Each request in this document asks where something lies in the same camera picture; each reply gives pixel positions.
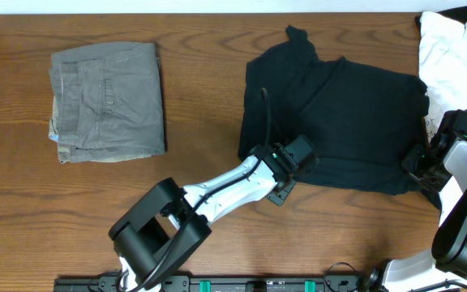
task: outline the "white wall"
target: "white wall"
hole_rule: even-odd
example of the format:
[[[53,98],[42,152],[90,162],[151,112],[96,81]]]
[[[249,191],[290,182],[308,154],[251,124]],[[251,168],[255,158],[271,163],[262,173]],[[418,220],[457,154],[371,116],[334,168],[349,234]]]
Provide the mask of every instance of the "white wall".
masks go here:
[[[467,0],[0,0],[0,14],[420,12]]]

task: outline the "wooden table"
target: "wooden table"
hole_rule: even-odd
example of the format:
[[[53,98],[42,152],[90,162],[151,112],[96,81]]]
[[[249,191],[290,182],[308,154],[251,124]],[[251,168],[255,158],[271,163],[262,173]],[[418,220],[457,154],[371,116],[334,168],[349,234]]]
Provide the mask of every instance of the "wooden table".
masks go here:
[[[415,14],[0,15],[0,291],[48,291],[58,275],[119,267],[107,232],[153,184],[198,183],[238,165],[246,62],[305,28],[322,59],[417,74]],[[50,141],[53,52],[155,41],[168,152],[113,164],[61,165]],[[182,266],[195,275],[321,274],[368,269],[431,247],[438,211],[392,197],[299,184],[286,204],[222,218]]]

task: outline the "folded garment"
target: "folded garment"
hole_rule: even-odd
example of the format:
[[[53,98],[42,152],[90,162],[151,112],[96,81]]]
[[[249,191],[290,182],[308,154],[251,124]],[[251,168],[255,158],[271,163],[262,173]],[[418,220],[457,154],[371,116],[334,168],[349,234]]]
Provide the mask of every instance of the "folded garment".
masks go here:
[[[305,135],[319,164],[299,182],[390,195],[418,190],[401,161],[425,144],[422,117],[428,112],[426,85],[413,75],[350,62],[325,62],[303,30],[288,27],[289,41],[246,66],[241,159],[265,132],[264,102],[271,107],[271,143]]]
[[[165,152],[154,44],[113,42],[52,55],[49,137],[66,161],[124,161]]]
[[[431,139],[446,111],[467,109],[467,6],[423,12],[416,20],[421,29],[419,77],[430,98],[426,133]]]

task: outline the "white fabric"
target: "white fabric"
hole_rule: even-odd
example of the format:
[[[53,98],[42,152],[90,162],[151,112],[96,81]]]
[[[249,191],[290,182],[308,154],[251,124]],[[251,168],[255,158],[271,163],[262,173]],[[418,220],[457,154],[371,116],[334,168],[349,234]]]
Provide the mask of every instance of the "white fabric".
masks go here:
[[[446,111],[467,109],[467,23],[422,13],[419,77],[430,98],[425,117],[430,140]]]

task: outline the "dark t-shirt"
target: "dark t-shirt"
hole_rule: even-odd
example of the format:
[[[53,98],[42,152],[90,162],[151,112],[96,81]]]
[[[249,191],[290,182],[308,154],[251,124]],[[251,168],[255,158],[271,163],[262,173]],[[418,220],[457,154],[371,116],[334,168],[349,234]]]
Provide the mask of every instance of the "dark t-shirt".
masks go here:
[[[345,58],[320,61],[305,31],[286,32],[289,41],[247,64],[239,157],[263,143],[264,87],[270,142],[305,135],[316,146],[319,164],[297,181],[390,195],[418,190],[400,164],[411,147],[425,144],[426,85],[417,76]]]

